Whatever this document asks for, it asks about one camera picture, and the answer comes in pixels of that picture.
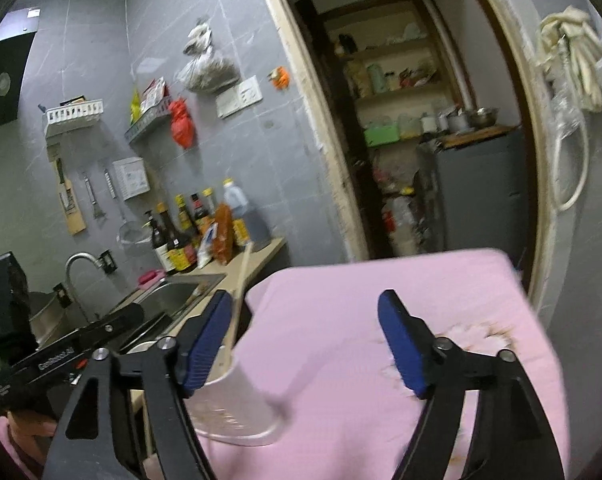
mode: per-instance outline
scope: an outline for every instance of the blue gripper pad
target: blue gripper pad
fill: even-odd
[[[379,296],[378,317],[403,384],[419,399],[426,398],[430,386],[425,370],[427,352],[434,336],[421,319],[410,316],[393,290]]]
[[[192,396],[195,390],[201,388],[206,383],[216,354],[218,354],[223,342],[223,337],[230,326],[233,303],[234,298],[223,291],[215,310],[210,315],[206,325],[201,330],[200,336],[190,350],[187,364],[188,370],[181,383],[188,397]]]

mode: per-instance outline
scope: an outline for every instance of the light switch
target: light switch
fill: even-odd
[[[218,95],[216,111],[218,116],[223,119],[261,100],[263,100],[263,95],[258,87],[257,77],[253,75]]]
[[[238,85],[238,90],[241,108],[258,103],[263,99],[263,95],[260,92],[257,77],[255,75],[241,82]]]

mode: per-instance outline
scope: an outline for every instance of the range hood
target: range hood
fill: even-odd
[[[17,118],[25,63],[37,30],[38,9],[8,12],[0,24],[0,126]]]

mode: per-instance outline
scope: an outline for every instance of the doorway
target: doorway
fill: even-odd
[[[534,134],[487,2],[458,0],[462,12],[450,0],[288,2],[336,125],[370,257],[493,247],[527,288]],[[326,9],[335,2],[346,3]],[[474,41],[468,17],[482,27]],[[479,107],[500,108],[497,123],[449,117]]]

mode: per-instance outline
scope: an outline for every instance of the metal screw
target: metal screw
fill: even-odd
[[[452,342],[447,337],[437,337],[434,339],[434,346],[439,350],[451,350]]]
[[[92,357],[94,357],[97,361],[103,361],[103,359],[109,355],[110,350],[107,348],[97,348],[94,352],[92,352]]]
[[[516,361],[516,356],[514,355],[514,352],[511,350],[501,350],[498,353],[498,356],[508,363],[513,363],[514,361]]]
[[[166,336],[166,337],[162,337],[161,339],[159,339],[157,346],[161,350],[168,350],[169,348],[174,348],[174,345],[176,343],[177,343],[177,340],[175,337]]]

